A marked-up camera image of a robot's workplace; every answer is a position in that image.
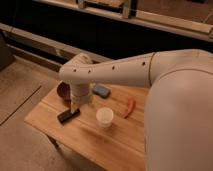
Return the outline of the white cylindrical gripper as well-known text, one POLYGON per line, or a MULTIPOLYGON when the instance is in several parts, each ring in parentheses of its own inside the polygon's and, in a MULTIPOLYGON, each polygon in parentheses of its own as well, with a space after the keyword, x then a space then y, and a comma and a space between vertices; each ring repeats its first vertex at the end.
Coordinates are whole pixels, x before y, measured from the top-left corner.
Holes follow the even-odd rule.
POLYGON ((92 93, 89 84, 70 85, 70 97, 71 97, 71 113, 75 113, 80 105, 86 104, 92 100, 92 93))

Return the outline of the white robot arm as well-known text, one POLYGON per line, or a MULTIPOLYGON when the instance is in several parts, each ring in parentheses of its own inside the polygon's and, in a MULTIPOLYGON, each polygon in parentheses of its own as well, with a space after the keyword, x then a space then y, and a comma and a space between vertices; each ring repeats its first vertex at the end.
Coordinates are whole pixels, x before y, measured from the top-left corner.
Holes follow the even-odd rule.
POLYGON ((152 52, 99 64, 81 53, 59 75, 73 108, 90 101, 91 83, 147 87, 146 171, 213 171, 213 53, 152 52))

